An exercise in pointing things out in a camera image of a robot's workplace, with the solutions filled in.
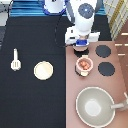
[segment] cable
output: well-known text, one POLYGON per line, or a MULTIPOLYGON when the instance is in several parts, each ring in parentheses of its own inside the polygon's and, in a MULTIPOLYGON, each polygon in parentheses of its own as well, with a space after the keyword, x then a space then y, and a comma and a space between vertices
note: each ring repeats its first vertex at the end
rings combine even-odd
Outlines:
POLYGON ((11 0, 11 2, 9 3, 9 6, 8 6, 8 11, 7 11, 7 13, 8 13, 8 18, 9 18, 9 10, 10 10, 9 8, 10 8, 10 5, 11 5, 12 1, 13 1, 13 0, 11 0))
POLYGON ((55 27, 55 44, 56 44, 58 47, 61 47, 61 48, 65 48, 65 47, 67 47, 67 46, 72 46, 72 45, 73 45, 73 44, 70 44, 70 45, 59 46, 58 43, 57 43, 57 40, 56 40, 57 27, 58 27, 58 25, 59 25, 59 22, 60 22, 60 19, 61 19, 62 15, 65 13, 65 11, 60 15, 59 20, 58 20, 58 22, 57 22, 57 24, 56 24, 56 27, 55 27))

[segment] ceramic bowl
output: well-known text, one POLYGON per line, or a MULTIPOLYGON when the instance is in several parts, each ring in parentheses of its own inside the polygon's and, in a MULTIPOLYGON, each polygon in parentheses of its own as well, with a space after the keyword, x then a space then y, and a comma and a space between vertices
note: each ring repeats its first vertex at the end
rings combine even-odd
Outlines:
POLYGON ((76 99, 76 111, 80 119, 94 128, 109 125, 115 116, 112 97, 103 89, 88 87, 83 89, 76 99))

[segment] pink surface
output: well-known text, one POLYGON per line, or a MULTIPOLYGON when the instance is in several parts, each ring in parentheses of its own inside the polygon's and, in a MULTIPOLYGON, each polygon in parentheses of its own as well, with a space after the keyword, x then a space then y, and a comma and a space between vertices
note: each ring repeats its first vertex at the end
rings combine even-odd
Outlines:
MULTIPOLYGON (((66 48, 66 128, 90 128, 81 121, 76 112, 77 95, 86 87, 94 86, 106 90, 115 103, 125 99, 123 93, 126 92, 126 87, 114 42, 99 41, 90 43, 89 58, 93 60, 94 67, 89 76, 80 77, 75 73, 75 64, 78 57, 74 55, 72 47, 66 48), (105 44, 111 48, 112 54, 109 57, 101 58, 96 55, 95 49, 100 44, 105 44), (106 77, 98 72, 98 65, 103 61, 111 62, 114 65, 114 75, 106 77)), ((128 110, 123 112, 116 110, 114 120, 105 128, 128 128, 128 110)))

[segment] white plate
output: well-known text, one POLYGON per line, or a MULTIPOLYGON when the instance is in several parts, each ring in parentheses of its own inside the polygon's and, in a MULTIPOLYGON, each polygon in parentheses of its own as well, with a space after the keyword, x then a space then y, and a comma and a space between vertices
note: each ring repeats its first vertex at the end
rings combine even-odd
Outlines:
POLYGON ((115 116, 112 97, 99 87, 83 89, 76 99, 76 111, 80 119, 94 128, 109 125, 115 116))
POLYGON ((53 74, 53 66, 46 61, 38 63, 34 67, 34 74, 40 80, 46 80, 53 74))

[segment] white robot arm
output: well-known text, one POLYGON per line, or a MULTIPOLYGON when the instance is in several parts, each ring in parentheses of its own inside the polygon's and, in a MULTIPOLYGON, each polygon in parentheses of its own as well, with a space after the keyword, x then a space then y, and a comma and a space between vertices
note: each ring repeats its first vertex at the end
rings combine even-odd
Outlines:
POLYGON ((65 43, 74 44, 81 37, 88 42, 97 42, 100 32, 91 33, 95 13, 102 5, 102 0, 70 0, 66 4, 66 13, 70 22, 75 24, 67 28, 65 43))

